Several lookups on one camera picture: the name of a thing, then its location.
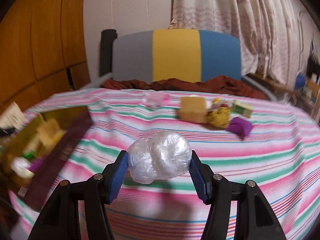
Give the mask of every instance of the wooden cabinet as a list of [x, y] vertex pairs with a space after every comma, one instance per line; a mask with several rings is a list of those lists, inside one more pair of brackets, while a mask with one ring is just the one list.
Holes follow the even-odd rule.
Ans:
[[83, 0], [16, 0], [0, 22], [0, 112], [69, 91], [69, 70], [76, 89], [90, 82]]

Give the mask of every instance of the purple object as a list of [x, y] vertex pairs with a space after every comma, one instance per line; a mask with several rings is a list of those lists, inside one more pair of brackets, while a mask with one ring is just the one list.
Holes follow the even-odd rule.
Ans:
[[226, 128], [227, 131], [235, 133], [239, 135], [242, 139], [247, 137], [251, 130], [253, 129], [253, 125], [240, 117], [235, 117], [231, 120], [230, 124]]
[[43, 163], [43, 161], [44, 161], [44, 157], [35, 159], [35, 160], [31, 163], [30, 168], [29, 168], [29, 171], [31, 171], [31, 172], [33, 172], [33, 173], [36, 173], [37, 169], [41, 166], [41, 164]]

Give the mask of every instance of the open box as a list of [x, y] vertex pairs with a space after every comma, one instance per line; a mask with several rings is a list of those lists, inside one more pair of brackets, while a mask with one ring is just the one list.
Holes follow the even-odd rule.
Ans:
[[[22, 156], [23, 150], [37, 133], [37, 127], [52, 118], [66, 131], [65, 135], [44, 159], [33, 178], [19, 177], [11, 170], [12, 160]], [[38, 212], [42, 209], [57, 175], [91, 125], [92, 120], [86, 106], [40, 113], [5, 147], [1, 163], [4, 172], [15, 186], [10, 188], [30, 208]]]

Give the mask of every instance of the crumpled plastic bag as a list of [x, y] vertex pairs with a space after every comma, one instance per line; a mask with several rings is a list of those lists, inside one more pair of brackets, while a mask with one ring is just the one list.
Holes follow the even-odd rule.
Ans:
[[171, 179], [189, 170], [192, 156], [189, 142], [178, 132], [164, 130], [151, 139], [140, 139], [128, 148], [129, 171], [135, 182], [150, 184]]

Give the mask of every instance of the blue gripper pad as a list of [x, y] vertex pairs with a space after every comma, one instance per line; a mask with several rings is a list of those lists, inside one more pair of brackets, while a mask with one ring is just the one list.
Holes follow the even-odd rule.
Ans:
[[201, 199], [203, 203], [206, 203], [208, 200], [206, 183], [193, 158], [190, 161], [189, 173], [193, 185], [195, 186], [198, 198]]
[[120, 155], [113, 163], [113, 165], [116, 165], [116, 170], [113, 173], [112, 179], [109, 183], [109, 193], [107, 196], [107, 199], [110, 203], [112, 203], [112, 201], [117, 198], [122, 182], [124, 180], [125, 173], [127, 172], [128, 153], [125, 151], [121, 151]]

